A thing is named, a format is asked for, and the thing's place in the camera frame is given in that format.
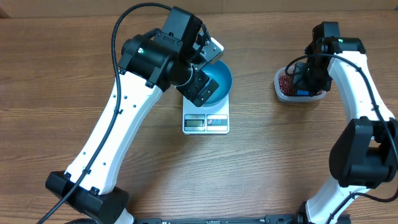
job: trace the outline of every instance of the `wooden table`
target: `wooden table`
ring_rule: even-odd
[[[116,49],[162,27],[165,16],[128,17]],[[318,103],[277,101],[276,71],[303,54],[312,28],[340,22],[359,37],[388,108],[398,114],[398,13],[295,12],[200,16],[225,46],[233,72],[231,132],[186,136],[182,96],[168,90],[143,122],[119,173],[137,217],[261,217],[294,213],[329,175],[346,125],[336,86]],[[86,143],[111,92],[110,37],[117,17],[0,19],[0,223],[35,223],[56,202],[44,183]],[[397,180],[371,193],[388,197]],[[397,223],[398,202],[360,198],[354,223]],[[63,205],[48,223],[82,217]]]

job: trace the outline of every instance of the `white bowl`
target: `white bowl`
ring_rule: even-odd
[[[320,100],[326,96],[326,91],[322,91],[322,93],[318,96],[286,96],[285,94],[283,94],[279,87],[279,77],[285,75],[285,68],[286,67],[279,69],[278,72],[275,74],[275,79],[274,79],[276,96],[278,97],[279,101],[283,103],[311,102],[315,100]],[[288,72],[292,73],[293,69],[294,66],[291,66]]]

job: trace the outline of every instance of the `blue bowl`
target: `blue bowl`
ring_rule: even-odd
[[[218,84],[218,89],[206,100],[203,106],[213,106],[228,95],[232,89],[232,73],[228,66],[221,60],[213,65],[206,65],[202,71]]]

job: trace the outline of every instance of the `wall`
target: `wall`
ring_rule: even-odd
[[[360,11],[392,10],[397,0],[156,0],[179,6],[192,13],[269,11]],[[0,0],[0,16],[70,17],[120,15],[139,0]],[[165,14],[164,10],[144,8],[137,14]]]

